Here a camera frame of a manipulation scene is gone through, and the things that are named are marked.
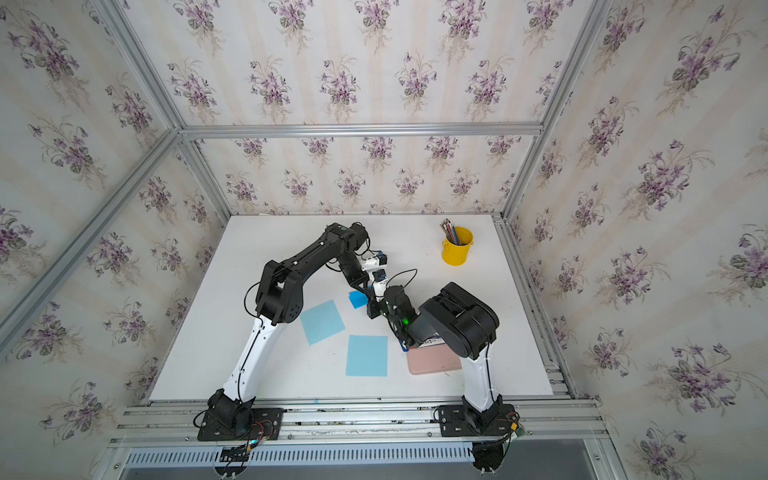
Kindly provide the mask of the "bright blue square paper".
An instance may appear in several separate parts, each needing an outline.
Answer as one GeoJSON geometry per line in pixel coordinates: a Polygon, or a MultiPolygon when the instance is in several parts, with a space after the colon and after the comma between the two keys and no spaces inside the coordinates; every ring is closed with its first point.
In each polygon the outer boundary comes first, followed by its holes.
{"type": "Polygon", "coordinates": [[[368,297],[359,291],[350,292],[348,299],[354,309],[363,308],[368,304],[368,297]]]}

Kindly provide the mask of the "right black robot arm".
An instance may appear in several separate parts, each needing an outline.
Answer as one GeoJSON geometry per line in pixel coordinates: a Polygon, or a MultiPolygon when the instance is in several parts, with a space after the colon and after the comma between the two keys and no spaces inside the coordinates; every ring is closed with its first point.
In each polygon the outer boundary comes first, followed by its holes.
{"type": "Polygon", "coordinates": [[[388,286],[381,294],[366,295],[369,318],[384,317],[401,348],[410,351],[438,337],[461,361],[464,376],[462,403],[465,419],[476,431],[501,413],[502,397],[490,373],[490,346],[500,321],[484,302],[454,282],[414,308],[405,287],[388,286]]]}

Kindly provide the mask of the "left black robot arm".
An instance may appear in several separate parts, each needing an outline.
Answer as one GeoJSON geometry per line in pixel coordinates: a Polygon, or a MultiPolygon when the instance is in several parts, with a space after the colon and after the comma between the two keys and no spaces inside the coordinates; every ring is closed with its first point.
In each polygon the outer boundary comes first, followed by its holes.
{"type": "Polygon", "coordinates": [[[254,326],[236,366],[207,402],[207,413],[225,428],[241,430],[252,421],[251,412],[266,363],[285,327],[304,307],[303,288],[318,270],[331,261],[338,264],[347,284],[364,295],[369,306],[378,303],[375,287],[357,251],[369,244],[366,228],[328,225],[320,237],[300,253],[281,262],[269,261],[256,284],[255,308],[249,312],[254,326]]]}

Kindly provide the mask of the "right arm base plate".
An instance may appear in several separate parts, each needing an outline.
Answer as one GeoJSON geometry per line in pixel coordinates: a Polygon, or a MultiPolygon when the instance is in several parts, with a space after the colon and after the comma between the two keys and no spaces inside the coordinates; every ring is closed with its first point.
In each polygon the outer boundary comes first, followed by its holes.
{"type": "Polygon", "coordinates": [[[441,405],[433,419],[442,437],[504,437],[516,435],[522,428],[515,407],[494,403],[482,412],[469,404],[441,405]]]}

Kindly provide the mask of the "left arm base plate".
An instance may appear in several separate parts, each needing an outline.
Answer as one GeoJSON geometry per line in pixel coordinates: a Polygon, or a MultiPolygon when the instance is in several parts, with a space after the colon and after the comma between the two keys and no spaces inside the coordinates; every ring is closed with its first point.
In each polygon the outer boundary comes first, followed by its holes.
{"type": "Polygon", "coordinates": [[[233,416],[204,412],[197,424],[196,439],[201,442],[276,440],[285,411],[281,408],[239,410],[233,416]]]}

